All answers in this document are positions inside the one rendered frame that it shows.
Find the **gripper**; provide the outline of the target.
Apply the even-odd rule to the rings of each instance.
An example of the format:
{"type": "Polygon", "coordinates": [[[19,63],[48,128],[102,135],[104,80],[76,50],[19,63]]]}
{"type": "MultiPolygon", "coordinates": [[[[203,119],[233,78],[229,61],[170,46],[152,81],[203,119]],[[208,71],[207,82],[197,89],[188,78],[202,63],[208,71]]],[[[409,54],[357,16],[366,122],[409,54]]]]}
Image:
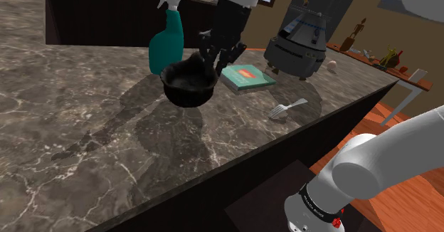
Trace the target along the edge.
{"type": "Polygon", "coordinates": [[[211,30],[199,33],[199,53],[206,68],[215,70],[218,77],[229,63],[234,63],[245,51],[247,45],[241,41],[241,34],[250,13],[251,8],[230,0],[218,0],[211,30]],[[219,59],[214,68],[218,54],[219,59]]]}

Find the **teal book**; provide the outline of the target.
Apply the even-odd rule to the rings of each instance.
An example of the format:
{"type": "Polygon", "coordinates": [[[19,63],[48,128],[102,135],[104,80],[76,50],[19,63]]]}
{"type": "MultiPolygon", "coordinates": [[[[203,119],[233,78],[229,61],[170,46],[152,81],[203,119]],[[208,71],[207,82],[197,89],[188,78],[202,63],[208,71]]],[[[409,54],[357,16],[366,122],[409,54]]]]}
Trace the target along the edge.
{"type": "Polygon", "coordinates": [[[254,65],[227,65],[219,80],[234,90],[249,90],[276,84],[276,81],[254,65]]]}

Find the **black bowl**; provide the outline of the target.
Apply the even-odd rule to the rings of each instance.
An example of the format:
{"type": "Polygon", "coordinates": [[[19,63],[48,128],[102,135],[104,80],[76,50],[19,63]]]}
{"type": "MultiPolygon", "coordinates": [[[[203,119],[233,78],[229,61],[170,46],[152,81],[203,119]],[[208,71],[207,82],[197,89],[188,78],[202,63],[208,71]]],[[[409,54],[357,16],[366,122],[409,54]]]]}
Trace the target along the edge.
{"type": "Polygon", "coordinates": [[[198,107],[210,100],[218,81],[215,69],[204,63],[198,51],[165,67],[160,78],[168,100],[185,108],[198,107]]]}

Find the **teal spray bottle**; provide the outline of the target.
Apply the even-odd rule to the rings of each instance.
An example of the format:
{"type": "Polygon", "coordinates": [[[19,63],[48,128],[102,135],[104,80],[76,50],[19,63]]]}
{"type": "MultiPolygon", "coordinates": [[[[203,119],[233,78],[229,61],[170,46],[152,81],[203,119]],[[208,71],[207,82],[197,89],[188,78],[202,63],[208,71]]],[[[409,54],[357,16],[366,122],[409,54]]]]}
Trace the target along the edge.
{"type": "Polygon", "coordinates": [[[160,75],[171,63],[182,60],[184,51],[184,32],[178,6],[181,0],[160,0],[157,8],[164,3],[166,8],[166,27],[156,34],[149,43],[149,69],[152,74],[160,75]]]}

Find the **grey cone-shaped appliance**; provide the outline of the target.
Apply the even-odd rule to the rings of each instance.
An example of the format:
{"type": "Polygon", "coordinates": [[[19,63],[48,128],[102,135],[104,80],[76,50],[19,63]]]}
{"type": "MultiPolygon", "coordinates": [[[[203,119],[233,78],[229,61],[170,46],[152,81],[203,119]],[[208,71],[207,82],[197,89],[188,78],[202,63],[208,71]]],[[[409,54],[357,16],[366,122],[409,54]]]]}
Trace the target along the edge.
{"type": "Polygon", "coordinates": [[[306,11],[270,39],[264,58],[275,69],[306,79],[326,58],[326,30],[321,13],[306,11]]]}

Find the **silver fork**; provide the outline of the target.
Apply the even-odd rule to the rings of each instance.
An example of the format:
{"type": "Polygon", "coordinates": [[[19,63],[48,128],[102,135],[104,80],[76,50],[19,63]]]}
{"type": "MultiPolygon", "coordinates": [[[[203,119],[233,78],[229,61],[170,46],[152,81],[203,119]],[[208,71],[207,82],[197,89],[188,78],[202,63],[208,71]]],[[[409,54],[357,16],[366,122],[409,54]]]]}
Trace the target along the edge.
{"type": "Polygon", "coordinates": [[[297,106],[297,105],[301,105],[301,104],[305,104],[305,103],[307,103],[307,100],[304,99],[304,98],[300,98],[299,100],[297,100],[296,102],[294,102],[294,103],[292,103],[290,105],[279,104],[279,105],[277,105],[275,108],[273,108],[269,112],[268,117],[269,118],[274,118],[277,115],[279,115],[281,112],[284,112],[284,111],[290,109],[291,107],[294,107],[294,106],[297,106]]]}

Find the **dark kitchen counter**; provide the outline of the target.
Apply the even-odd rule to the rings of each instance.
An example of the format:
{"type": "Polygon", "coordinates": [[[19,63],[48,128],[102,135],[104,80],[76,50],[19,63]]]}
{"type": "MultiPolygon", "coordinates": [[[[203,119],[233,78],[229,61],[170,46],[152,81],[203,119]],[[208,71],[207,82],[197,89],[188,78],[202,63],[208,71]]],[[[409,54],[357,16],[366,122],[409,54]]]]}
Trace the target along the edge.
{"type": "Polygon", "coordinates": [[[147,47],[166,26],[159,1],[46,0],[46,43],[147,47]]]}

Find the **dark refrigerator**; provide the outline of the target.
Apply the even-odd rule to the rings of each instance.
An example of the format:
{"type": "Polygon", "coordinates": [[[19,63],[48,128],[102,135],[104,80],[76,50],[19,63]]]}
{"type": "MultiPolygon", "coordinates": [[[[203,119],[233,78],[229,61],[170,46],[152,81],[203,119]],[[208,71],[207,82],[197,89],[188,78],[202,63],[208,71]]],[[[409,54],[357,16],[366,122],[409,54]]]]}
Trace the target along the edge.
{"type": "MultiPolygon", "coordinates": [[[[302,8],[303,1],[292,0],[290,2],[280,28],[284,28],[302,13],[300,9],[302,8]]],[[[307,9],[317,13],[320,12],[327,17],[326,42],[329,42],[352,2],[353,0],[308,0],[307,9]]]]}

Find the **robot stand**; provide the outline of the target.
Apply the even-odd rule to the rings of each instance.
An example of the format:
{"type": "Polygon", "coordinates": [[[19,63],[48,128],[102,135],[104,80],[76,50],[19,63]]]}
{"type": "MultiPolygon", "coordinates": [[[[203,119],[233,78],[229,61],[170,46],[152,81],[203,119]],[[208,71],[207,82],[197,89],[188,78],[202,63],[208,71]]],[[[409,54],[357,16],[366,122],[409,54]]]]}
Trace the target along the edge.
{"type": "Polygon", "coordinates": [[[226,208],[240,232],[290,232],[285,199],[297,193],[315,174],[295,161],[226,208]]]}

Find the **wooden shelf with figures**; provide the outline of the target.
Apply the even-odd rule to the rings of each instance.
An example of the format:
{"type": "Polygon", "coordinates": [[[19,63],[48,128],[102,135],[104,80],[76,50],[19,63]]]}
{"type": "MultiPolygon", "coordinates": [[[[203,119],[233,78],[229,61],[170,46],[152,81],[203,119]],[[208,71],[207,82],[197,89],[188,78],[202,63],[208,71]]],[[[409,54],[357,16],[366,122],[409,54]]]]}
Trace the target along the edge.
{"type": "Polygon", "coordinates": [[[388,110],[379,110],[379,112],[385,116],[385,120],[381,123],[381,126],[384,126],[421,92],[429,91],[433,84],[432,82],[423,79],[423,77],[427,74],[425,70],[417,69],[413,74],[410,74],[407,73],[408,68],[406,66],[396,68],[396,66],[400,63],[400,55],[403,52],[397,52],[396,48],[390,49],[390,47],[388,47],[388,54],[384,56],[382,60],[371,58],[371,56],[365,50],[363,50],[362,53],[359,51],[354,52],[352,50],[352,45],[355,42],[354,37],[364,29],[365,20],[366,19],[363,19],[361,23],[355,26],[352,34],[349,37],[346,37],[341,45],[327,43],[327,47],[333,51],[343,53],[346,56],[397,77],[399,79],[399,85],[411,90],[410,94],[391,112],[390,115],[388,114],[388,110]]]}

